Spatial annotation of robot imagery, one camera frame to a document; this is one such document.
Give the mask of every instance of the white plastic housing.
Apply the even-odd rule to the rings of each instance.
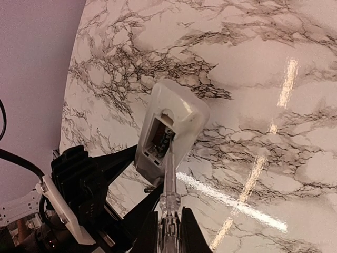
[[[38,193],[48,198],[61,221],[64,222],[69,232],[79,244],[93,245],[96,243],[86,229],[78,224],[76,215],[62,198],[50,176],[43,176],[42,185],[37,184],[35,189]]]
[[[175,133],[173,150],[174,166],[177,168],[205,127],[210,109],[188,88],[169,79],[155,84],[151,96],[137,147],[135,166],[145,179],[157,185],[165,174],[164,157],[158,158],[156,152],[150,152],[154,150],[153,139],[158,125],[164,124],[165,132],[171,130]]]

